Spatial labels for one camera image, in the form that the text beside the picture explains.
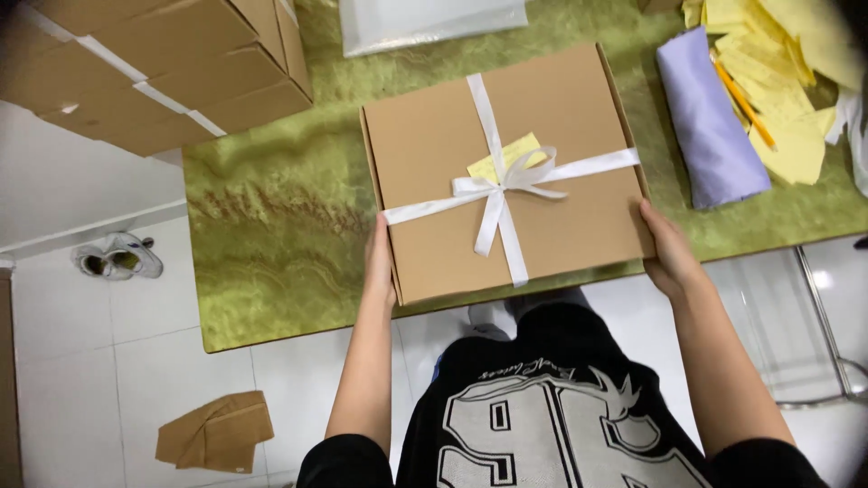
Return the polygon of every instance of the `shoe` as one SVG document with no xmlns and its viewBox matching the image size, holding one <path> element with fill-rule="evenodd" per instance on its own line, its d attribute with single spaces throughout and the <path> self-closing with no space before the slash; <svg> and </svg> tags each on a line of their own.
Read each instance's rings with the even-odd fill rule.
<svg viewBox="0 0 868 488">
<path fill-rule="evenodd" d="M 133 273 L 128 269 L 116 267 L 109 262 L 102 249 L 97 246 L 76 247 L 72 250 L 70 258 L 79 271 L 93 278 L 123 281 L 133 277 Z"/>
<path fill-rule="evenodd" d="M 138 237 L 125 232 L 113 232 L 107 240 L 106 260 L 115 267 L 143 278 L 158 278 L 162 274 L 162 261 Z"/>
</svg>

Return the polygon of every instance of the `yellow pencil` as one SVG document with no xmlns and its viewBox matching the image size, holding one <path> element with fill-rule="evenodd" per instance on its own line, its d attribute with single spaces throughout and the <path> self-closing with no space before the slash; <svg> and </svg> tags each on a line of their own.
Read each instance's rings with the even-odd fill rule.
<svg viewBox="0 0 868 488">
<path fill-rule="evenodd" d="M 771 148 L 772 151 L 777 151 L 778 145 L 775 143 L 772 135 L 768 133 L 768 129 L 766 129 L 765 124 L 762 123 L 759 117 L 757 117 L 757 114 L 753 111 L 753 107 L 751 107 L 751 104 L 747 102 L 745 96 L 743 96 L 738 87 L 735 86 L 733 78 L 730 77 L 729 73 L 727 73 L 725 69 L 723 69 L 723 66 L 720 64 L 720 61 L 714 54 L 714 49 L 711 50 L 710 54 L 711 61 L 714 64 L 714 68 L 717 69 L 717 76 L 719 76 L 723 84 L 726 85 L 729 93 L 733 94 L 733 98 L 739 104 L 739 107 L 741 107 L 741 109 L 745 112 L 747 118 L 751 120 L 751 123 L 753 123 L 754 126 L 756 126 L 757 130 L 759 131 L 759 135 L 762 137 L 762 140 L 766 142 L 766 145 L 768 145 L 768 147 Z"/>
</svg>

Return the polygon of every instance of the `folded fabric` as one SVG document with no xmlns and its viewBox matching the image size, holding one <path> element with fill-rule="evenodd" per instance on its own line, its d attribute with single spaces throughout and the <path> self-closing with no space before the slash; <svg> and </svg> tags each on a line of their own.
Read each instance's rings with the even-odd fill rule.
<svg viewBox="0 0 868 488">
<path fill-rule="evenodd" d="M 705 27 L 657 50 L 675 135 L 690 174 L 694 208 L 742 201 L 772 187 L 708 57 Z"/>
<path fill-rule="evenodd" d="M 233 393 L 160 427 L 156 458 L 176 469 L 249 473 L 256 445 L 273 437 L 262 392 Z"/>
</svg>

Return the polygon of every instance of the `table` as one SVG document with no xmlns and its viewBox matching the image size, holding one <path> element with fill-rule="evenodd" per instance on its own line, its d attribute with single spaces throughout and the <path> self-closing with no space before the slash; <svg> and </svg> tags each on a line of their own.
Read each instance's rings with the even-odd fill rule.
<svg viewBox="0 0 868 488">
<path fill-rule="evenodd" d="M 208 353 L 350 326 L 376 212 L 358 107 L 471 73 L 598 41 L 635 134 L 652 201 L 680 223 L 700 260 L 868 232 L 868 199 L 849 148 L 829 147 L 819 182 L 694 211 L 654 61 L 683 29 L 679 12 L 643 16 L 635 0 L 527 4 L 530 26 L 354 59 L 342 56 L 338 2 L 299 0 L 315 106 L 184 150 L 184 174 Z M 836 89 L 809 94 L 817 108 Z M 396 309 L 395 316 L 642 272 L 632 261 Z"/>
</svg>

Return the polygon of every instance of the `plastic bag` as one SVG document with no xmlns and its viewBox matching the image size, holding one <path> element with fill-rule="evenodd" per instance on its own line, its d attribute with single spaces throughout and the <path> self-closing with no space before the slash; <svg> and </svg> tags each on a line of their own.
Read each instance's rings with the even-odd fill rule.
<svg viewBox="0 0 868 488">
<path fill-rule="evenodd" d="M 340 0 L 344 57 L 527 25 L 523 0 Z"/>
</svg>

